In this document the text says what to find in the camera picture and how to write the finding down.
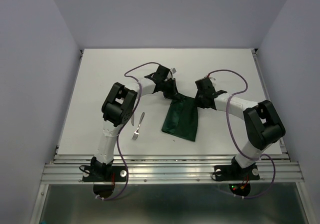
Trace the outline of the dark green cloth napkin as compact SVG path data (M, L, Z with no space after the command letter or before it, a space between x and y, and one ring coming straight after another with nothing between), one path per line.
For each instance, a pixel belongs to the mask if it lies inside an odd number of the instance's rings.
M195 99L182 94L175 96L169 106L161 131L195 142L198 130L198 108Z

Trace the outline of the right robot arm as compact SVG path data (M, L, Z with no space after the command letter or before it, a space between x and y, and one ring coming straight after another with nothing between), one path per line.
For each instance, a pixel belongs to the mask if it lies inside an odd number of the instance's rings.
M248 167L253 165L269 146L285 135L286 129L271 101L248 101L224 90L217 91L209 77L195 83L195 102L198 107L224 111L226 117L232 115L245 122L248 141L242 149L236 147L236 163L230 166L232 177L241 179L247 175Z

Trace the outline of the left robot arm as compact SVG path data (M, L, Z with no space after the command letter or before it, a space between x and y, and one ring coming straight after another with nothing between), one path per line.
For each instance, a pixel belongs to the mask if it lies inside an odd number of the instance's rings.
M121 129L132 118L140 98L144 95L163 92L165 97L178 94L174 78L175 69L158 65L155 72L137 79L125 73L125 77L132 78L133 82L123 85L113 84L102 105L103 128L97 153L90 162L89 173L99 180L108 180L111 176L114 148Z

